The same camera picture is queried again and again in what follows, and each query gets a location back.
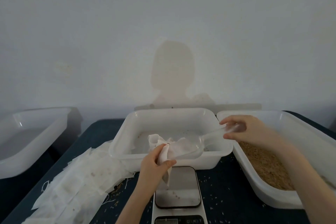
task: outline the empty white tray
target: empty white tray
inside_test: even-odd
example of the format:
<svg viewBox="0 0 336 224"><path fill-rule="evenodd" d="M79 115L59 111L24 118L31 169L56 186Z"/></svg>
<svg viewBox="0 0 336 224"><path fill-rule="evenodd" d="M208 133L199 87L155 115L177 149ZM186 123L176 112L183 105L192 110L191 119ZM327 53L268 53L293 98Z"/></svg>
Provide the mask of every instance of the empty white tray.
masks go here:
<svg viewBox="0 0 336 224"><path fill-rule="evenodd" d="M67 127L70 108L28 110L0 120L0 179L26 171Z"/></svg>
<svg viewBox="0 0 336 224"><path fill-rule="evenodd" d="M219 121L234 114L252 115L283 135L308 159L316 171L336 185L336 140L283 111L221 111ZM264 182L245 153L234 141L233 153L256 195L267 205L284 209L303 209L296 191L276 189Z"/></svg>
<svg viewBox="0 0 336 224"><path fill-rule="evenodd" d="M148 154L148 135L159 134L163 139L177 141L181 137L195 137L219 129L214 115L204 108L176 108L140 110L130 113L111 143L109 153L118 158L130 172L140 171L142 159ZM176 166L194 169L214 168L221 157L233 150L233 142L219 138L208 145L197 159L178 160Z"/></svg>

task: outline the digital kitchen scale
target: digital kitchen scale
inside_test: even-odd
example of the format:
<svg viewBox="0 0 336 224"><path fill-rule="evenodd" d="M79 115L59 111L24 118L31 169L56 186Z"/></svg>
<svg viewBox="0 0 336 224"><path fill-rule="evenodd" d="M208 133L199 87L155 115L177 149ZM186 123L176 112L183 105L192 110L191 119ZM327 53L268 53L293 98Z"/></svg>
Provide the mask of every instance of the digital kitchen scale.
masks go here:
<svg viewBox="0 0 336 224"><path fill-rule="evenodd" d="M208 224L195 169L173 167L153 200L152 224Z"/></svg>

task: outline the left hand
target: left hand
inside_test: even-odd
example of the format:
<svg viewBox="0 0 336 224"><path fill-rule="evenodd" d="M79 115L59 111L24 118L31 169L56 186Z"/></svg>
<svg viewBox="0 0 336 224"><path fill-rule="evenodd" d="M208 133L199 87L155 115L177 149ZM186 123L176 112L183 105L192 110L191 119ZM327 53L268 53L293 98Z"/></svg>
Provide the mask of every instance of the left hand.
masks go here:
<svg viewBox="0 0 336 224"><path fill-rule="evenodd" d="M166 171L176 164L176 160L167 160L159 166L156 164L165 145L157 146L141 162L139 179L134 191L148 200L153 196Z"/></svg>

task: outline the white wall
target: white wall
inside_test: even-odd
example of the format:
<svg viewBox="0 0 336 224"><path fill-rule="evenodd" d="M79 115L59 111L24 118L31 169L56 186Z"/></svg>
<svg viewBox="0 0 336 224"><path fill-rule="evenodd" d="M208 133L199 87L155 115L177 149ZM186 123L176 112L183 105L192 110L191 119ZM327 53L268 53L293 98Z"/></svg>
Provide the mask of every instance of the white wall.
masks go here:
<svg viewBox="0 0 336 224"><path fill-rule="evenodd" d="M247 104L329 126L335 14L336 0L0 0L1 112L78 107L83 131L134 109Z"/></svg>

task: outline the scattered rice grains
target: scattered rice grains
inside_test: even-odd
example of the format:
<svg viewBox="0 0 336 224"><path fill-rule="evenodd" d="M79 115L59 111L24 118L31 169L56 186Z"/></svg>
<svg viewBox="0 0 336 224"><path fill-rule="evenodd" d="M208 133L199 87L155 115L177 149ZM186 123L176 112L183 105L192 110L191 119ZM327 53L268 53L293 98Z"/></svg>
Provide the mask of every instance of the scattered rice grains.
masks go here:
<svg viewBox="0 0 336 224"><path fill-rule="evenodd" d="M277 189L295 190L285 167L274 154L249 143L239 145L264 182Z"/></svg>

